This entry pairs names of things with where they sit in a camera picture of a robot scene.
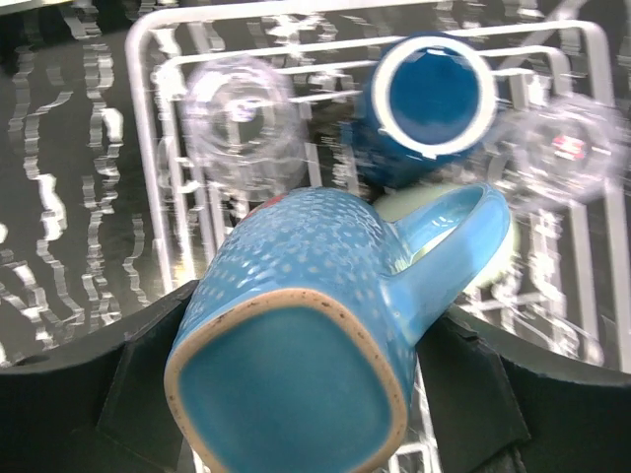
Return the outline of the light blue dotted mug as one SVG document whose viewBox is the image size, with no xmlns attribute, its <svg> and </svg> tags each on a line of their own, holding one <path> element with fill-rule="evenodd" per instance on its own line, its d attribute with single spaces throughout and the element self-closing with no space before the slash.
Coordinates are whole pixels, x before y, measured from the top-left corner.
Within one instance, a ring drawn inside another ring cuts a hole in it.
<svg viewBox="0 0 631 473">
<path fill-rule="evenodd" d="M 304 187 L 225 239 L 164 374 L 173 417 L 213 472 L 371 472 L 404 441 L 415 347 L 511 223 L 488 184 L 387 222 Z"/>
</svg>

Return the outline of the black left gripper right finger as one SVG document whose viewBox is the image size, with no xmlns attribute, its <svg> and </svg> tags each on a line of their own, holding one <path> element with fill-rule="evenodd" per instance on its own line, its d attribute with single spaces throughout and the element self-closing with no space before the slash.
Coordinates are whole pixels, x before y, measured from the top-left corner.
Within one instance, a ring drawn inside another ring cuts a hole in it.
<svg viewBox="0 0 631 473">
<path fill-rule="evenodd" d="M 630 376 L 451 308 L 416 346 L 445 472 L 627 472 Z"/>
</svg>

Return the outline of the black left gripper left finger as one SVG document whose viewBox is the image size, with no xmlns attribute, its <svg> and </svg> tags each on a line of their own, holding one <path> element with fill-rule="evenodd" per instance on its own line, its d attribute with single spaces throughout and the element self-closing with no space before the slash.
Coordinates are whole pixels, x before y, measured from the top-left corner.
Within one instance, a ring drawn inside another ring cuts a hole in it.
<svg viewBox="0 0 631 473">
<path fill-rule="evenodd" d="M 163 377 L 196 286 L 2 370 L 2 471 L 176 471 Z"/>
</svg>

